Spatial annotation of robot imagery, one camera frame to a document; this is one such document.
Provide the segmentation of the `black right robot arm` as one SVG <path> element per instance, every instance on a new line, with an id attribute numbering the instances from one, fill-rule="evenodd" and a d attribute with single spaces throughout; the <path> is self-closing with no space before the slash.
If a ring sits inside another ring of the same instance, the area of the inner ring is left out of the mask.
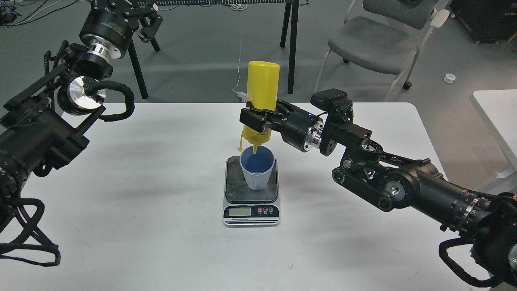
<path id="1" fill-rule="evenodd" d="M 327 114 L 322 120 L 291 103 L 258 109 L 251 102 L 240 122 L 262 133 L 277 131 L 286 143 L 306 151 L 318 148 L 329 156 L 337 144 L 345 147 L 334 181 L 378 209 L 413 207 L 458 232 L 443 241 L 438 254 L 452 272 L 475 287 L 516 286 L 516 195 L 480 193 L 447 181 L 426 158 L 411 160 L 384 151 L 372 132 L 354 124 L 353 105 L 345 97 L 314 96 L 312 105 Z"/>

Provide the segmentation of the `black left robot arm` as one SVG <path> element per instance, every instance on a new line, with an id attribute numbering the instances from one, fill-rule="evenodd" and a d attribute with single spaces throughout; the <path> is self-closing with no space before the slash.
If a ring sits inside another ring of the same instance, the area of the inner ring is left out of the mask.
<path id="1" fill-rule="evenodd" d="M 133 35 L 159 46 L 155 34 L 162 24 L 155 0 L 92 0 L 80 31 L 81 44 L 63 41 L 55 56 L 44 56 L 45 75 L 11 98 L 1 118 L 1 229 L 12 219 L 21 225 L 20 234 L 1 243 L 1 258 L 14 250 L 51 253 L 54 260 L 40 266 L 57 266 L 59 247 L 37 226 L 44 203 L 22 198 L 29 175 L 44 177 L 52 169 L 69 164 L 89 140 L 85 132 L 96 120 L 129 118 L 135 96 L 125 84 L 110 80 L 111 59 L 129 52 L 142 98 L 147 91 L 134 47 Z"/>

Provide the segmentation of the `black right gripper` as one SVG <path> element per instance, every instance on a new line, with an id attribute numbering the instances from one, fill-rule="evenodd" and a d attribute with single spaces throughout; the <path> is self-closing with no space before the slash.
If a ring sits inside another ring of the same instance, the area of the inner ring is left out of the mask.
<path id="1" fill-rule="evenodd" d="M 278 131 L 283 141 L 302 152 L 319 149 L 321 144 L 322 118 L 286 101 L 277 101 L 275 110 L 258 109 L 247 102 L 240 111 L 239 121 L 259 133 L 266 129 L 276 131 L 279 125 Z"/>

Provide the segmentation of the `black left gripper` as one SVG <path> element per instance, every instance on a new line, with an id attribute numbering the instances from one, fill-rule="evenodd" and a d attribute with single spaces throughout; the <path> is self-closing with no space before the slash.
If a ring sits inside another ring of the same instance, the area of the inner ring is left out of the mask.
<path id="1" fill-rule="evenodd" d="M 80 39 L 86 46 L 103 44 L 112 59 L 124 57 L 138 28 L 140 40 L 150 42 L 162 24 L 155 0 L 146 0 L 144 5 L 138 0 L 94 0 L 94 7 L 80 31 Z M 128 19 L 121 15 L 125 11 Z"/>

